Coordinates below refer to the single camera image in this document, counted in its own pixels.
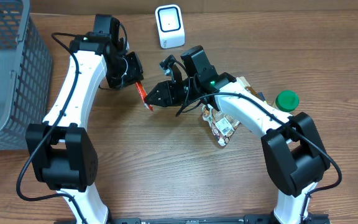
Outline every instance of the metal base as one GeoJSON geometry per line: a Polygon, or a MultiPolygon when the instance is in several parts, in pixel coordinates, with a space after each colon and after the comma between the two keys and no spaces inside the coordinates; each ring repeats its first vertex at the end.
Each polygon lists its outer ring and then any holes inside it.
{"type": "MultiPolygon", "coordinates": [[[[330,224],[328,215],[309,213],[306,224],[330,224]]],[[[76,221],[55,222],[55,224],[76,224],[76,221]]],[[[244,217],[227,218],[165,218],[140,220],[140,218],[109,218],[107,224],[279,224],[273,213],[270,215],[245,215],[244,217]]]]}

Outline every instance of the green bottle cap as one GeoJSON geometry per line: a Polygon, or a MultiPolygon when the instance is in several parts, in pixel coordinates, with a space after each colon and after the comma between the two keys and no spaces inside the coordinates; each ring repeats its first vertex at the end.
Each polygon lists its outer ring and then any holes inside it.
{"type": "Polygon", "coordinates": [[[276,98],[276,106],[280,111],[291,112],[299,105],[299,96],[291,90],[282,91],[276,98]]]}

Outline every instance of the gray plastic basket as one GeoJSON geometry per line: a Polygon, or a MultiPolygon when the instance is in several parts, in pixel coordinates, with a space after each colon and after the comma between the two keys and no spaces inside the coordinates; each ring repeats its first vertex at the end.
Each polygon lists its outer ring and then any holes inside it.
{"type": "Polygon", "coordinates": [[[45,115],[51,71],[29,0],[0,1],[0,149],[27,149],[28,124],[45,115]]]}

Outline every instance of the orange object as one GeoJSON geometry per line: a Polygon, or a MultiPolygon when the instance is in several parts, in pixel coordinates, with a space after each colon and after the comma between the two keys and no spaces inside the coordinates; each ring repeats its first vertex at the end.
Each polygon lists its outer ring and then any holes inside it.
{"type": "Polygon", "coordinates": [[[147,93],[144,90],[144,87],[143,87],[142,83],[141,82],[135,82],[135,85],[136,85],[137,91],[139,92],[140,97],[142,97],[144,106],[147,109],[149,109],[150,111],[153,111],[153,107],[151,105],[147,104],[146,101],[144,100],[146,98],[146,96],[147,96],[147,93]]]}

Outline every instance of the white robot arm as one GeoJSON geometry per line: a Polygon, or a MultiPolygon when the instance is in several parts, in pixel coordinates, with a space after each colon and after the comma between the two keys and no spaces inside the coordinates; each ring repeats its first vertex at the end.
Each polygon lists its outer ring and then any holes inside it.
{"type": "Polygon", "coordinates": [[[163,107],[182,105],[179,115],[188,102],[200,100],[239,120],[261,139],[268,174],[279,189],[277,206],[268,221],[260,223],[299,224],[312,220],[307,209],[302,212],[303,204],[307,208],[309,200],[306,193],[323,178],[329,161],[307,142],[300,141],[292,151],[287,144],[299,141],[293,134],[297,133],[325,151],[313,120],[305,113],[292,116],[277,110],[249,93],[230,74],[218,75],[202,46],[186,51],[181,60],[188,78],[182,80],[175,65],[178,61],[168,56],[160,67],[164,74],[172,76],[172,81],[158,83],[146,96],[146,102],[163,107]]]}
{"type": "MultiPolygon", "coordinates": [[[[225,93],[240,93],[247,96],[257,102],[260,106],[263,106],[267,111],[274,114],[279,120],[284,123],[289,122],[290,113],[282,112],[277,110],[263,101],[258,99],[256,96],[249,93],[239,82],[228,83],[219,89],[225,93]]],[[[216,95],[215,101],[223,113],[231,115],[233,118],[240,121],[245,127],[247,127],[252,133],[258,138],[264,136],[269,129],[277,129],[281,126],[276,121],[271,120],[264,112],[258,107],[242,98],[235,96],[216,95]]],[[[302,193],[294,197],[292,195],[285,195],[280,190],[278,191],[277,205],[274,208],[274,215],[276,219],[282,224],[298,224],[300,223],[300,213],[305,195],[310,190],[317,186],[316,182],[311,183],[302,190],[302,193]]],[[[305,210],[303,214],[304,218],[308,217],[308,211],[305,210]]]]}
{"type": "Polygon", "coordinates": [[[71,56],[66,79],[52,109],[42,124],[30,124],[25,135],[30,154],[37,150],[32,159],[37,180],[45,182],[58,194],[70,195],[65,200],[75,215],[73,223],[77,224],[111,222],[109,209],[102,203],[94,183],[98,157],[86,133],[96,91],[105,77],[109,87],[116,90],[135,83],[139,88],[143,80],[137,55],[134,52],[126,54],[129,50],[127,40],[125,44],[124,39],[119,40],[120,26],[122,24],[111,16],[96,15],[93,32],[73,35],[75,39],[70,43],[70,51],[78,61],[78,67],[71,56]],[[52,128],[49,125],[54,124],[63,111],[77,69],[75,89],[64,115],[57,127],[52,128]],[[42,142],[49,130],[53,131],[48,140],[42,142]],[[58,142],[64,142],[66,149],[54,149],[52,145],[58,142]]]}
{"type": "MultiPolygon", "coordinates": [[[[103,55],[95,55],[92,51],[84,50],[79,50],[74,54],[80,65],[80,75],[74,94],[65,111],[66,116],[60,120],[58,126],[68,127],[71,123],[76,123],[79,128],[87,130],[92,102],[100,83],[106,77],[107,66],[103,55]]],[[[48,121],[50,124],[53,124],[56,121],[70,92],[70,88],[73,86],[75,69],[74,59],[70,57],[66,79],[56,102],[45,116],[44,122],[48,121]]]]}

